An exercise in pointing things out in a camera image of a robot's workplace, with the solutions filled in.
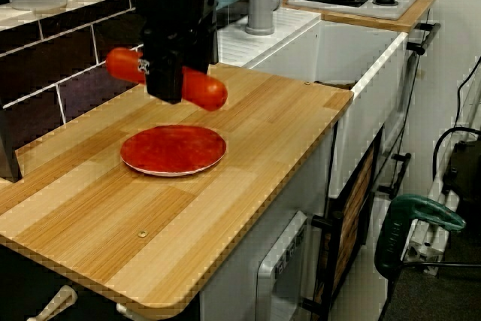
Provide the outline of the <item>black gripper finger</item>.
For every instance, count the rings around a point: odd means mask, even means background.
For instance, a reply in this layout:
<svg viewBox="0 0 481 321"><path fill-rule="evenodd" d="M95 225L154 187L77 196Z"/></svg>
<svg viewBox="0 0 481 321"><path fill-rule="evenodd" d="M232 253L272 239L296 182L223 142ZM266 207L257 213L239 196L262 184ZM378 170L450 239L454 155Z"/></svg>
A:
<svg viewBox="0 0 481 321"><path fill-rule="evenodd" d="M194 39L186 49L184 65L207 73L210 65L219 61L217 45L217 1L207 1L204 13L198 25L194 28Z"/></svg>
<svg viewBox="0 0 481 321"><path fill-rule="evenodd" d="M166 53L149 62L147 92L167 103L179 103L183 87L182 58L177 53Z"/></svg>

